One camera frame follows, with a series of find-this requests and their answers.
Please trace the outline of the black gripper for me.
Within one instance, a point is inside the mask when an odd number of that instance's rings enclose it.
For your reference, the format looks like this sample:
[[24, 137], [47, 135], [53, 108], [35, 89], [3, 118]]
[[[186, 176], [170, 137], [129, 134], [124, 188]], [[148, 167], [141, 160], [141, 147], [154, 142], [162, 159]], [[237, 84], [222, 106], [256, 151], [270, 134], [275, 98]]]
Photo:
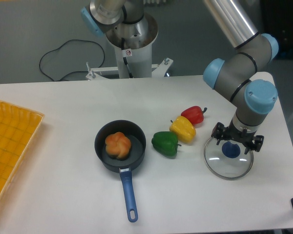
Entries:
[[211, 137], [216, 139], [216, 145], [219, 145], [222, 140], [231, 140], [242, 143], [245, 146], [245, 155], [249, 151], [259, 152], [264, 142], [264, 136], [254, 136], [254, 132], [251, 133], [247, 128], [239, 130], [234, 125], [225, 127], [221, 122], [218, 122], [215, 125]]

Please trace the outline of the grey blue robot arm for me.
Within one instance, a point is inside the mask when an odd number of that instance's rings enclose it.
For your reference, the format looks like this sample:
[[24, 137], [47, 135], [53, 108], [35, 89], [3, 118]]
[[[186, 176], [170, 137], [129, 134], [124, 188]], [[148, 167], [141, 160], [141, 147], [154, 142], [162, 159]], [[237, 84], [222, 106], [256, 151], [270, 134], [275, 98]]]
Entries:
[[[278, 93], [271, 82], [251, 81], [251, 77], [276, 56], [278, 42], [258, 32], [238, 1], [207, 0], [204, 4], [236, 49], [230, 60], [217, 58], [203, 73], [204, 82], [236, 107], [229, 126], [216, 124], [211, 136], [259, 152], [264, 138], [256, 131], [273, 109]], [[154, 18], [145, 13], [143, 1], [93, 0], [81, 9], [81, 16], [94, 35], [106, 36], [114, 46], [120, 78], [154, 75], [151, 46], [158, 28]]]

